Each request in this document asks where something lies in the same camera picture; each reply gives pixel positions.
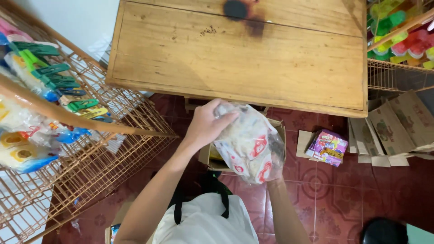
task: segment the hand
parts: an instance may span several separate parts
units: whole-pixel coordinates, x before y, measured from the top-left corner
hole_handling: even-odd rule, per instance
[[[217,98],[194,110],[193,120],[182,141],[185,147],[191,148],[194,151],[193,153],[196,153],[202,147],[214,141],[238,117],[238,113],[228,113],[221,119],[215,119],[214,109],[226,102]]]

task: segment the rice noodle package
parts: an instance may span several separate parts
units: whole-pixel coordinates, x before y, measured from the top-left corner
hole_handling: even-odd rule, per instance
[[[225,103],[214,115],[239,116],[214,141],[217,151],[235,173],[250,184],[262,184],[282,174],[285,144],[267,118],[250,105]]]

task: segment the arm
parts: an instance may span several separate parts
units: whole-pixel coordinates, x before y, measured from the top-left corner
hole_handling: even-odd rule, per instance
[[[283,178],[267,182],[277,243],[310,244],[311,241],[289,200]]]
[[[225,101],[214,99],[195,109],[184,140],[131,205],[116,234],[115,244],[138,244],[148,241],[166,212],[191,157],[217,138],[238,116],[227,114],[216,120],[213,111],[222,102]]]

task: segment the wooden table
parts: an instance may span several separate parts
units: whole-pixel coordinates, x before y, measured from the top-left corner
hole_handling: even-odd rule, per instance
[[[365,0],[242,1],[121,0],[106,82],[367,116]]]

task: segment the white shirt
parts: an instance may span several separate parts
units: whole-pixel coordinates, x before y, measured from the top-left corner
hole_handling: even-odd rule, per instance
[[[179,225],[174,221],[175,205],[171,206],[158,224],[152,244],[258,244],[243,201],[236,195],[228,197],[228,219],[221,216],[225,208],[217,193],[206,193],[182,203]]]

